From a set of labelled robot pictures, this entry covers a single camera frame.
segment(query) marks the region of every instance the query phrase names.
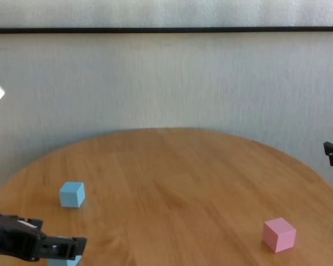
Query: pink cube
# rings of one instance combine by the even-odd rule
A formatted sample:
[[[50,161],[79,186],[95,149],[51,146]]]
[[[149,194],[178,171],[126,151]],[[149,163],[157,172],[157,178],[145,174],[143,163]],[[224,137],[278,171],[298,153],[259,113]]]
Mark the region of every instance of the pink cube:
[[[283,218],[270,220],[264,224],[263,240],[274,252],[292,248],[295,237],[296,229]]]

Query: black horizontal line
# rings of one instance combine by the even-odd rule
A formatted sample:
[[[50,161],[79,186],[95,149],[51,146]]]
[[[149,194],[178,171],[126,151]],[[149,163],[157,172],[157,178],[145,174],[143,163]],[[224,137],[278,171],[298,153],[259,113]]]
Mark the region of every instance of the black horizontal line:
[[[333,32],[333,27],[0,28],[0,34]]]

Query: light blue cube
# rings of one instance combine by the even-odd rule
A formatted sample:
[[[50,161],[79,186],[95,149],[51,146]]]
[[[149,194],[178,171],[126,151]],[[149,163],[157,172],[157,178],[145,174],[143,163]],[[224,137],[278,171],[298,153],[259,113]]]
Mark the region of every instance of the light blue cube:
[[[83,182],[66,182],[59,192],[62,207],[79,208],[85,199]]]
[[[75,256],[75,260],[47,259],[48,266],[76,266],[82,256]]]

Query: tabletop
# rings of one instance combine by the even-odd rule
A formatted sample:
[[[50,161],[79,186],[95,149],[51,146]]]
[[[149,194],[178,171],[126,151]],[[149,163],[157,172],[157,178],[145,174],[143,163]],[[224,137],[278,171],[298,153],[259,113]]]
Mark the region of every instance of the tabletop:
[[[66,181],[84,182],[80,208],[60,206]],[[14,176],[0,190],[0,213],[42,219],[50,236],[87,237],[85,266],[333,266],[333,189],[272,147],[208,130],[72,144]],[[262,233],[278,217],[297,235],[274,253]],[[0,255],[2,266],[31,264]]]

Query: wall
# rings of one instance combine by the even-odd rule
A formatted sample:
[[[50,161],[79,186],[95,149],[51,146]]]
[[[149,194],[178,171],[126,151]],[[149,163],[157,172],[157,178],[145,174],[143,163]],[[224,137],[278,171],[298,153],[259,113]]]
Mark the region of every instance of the wall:
[[[0,186],[74,141],[204,127],[285,151],[333,185],[333,33],[0,35]]]

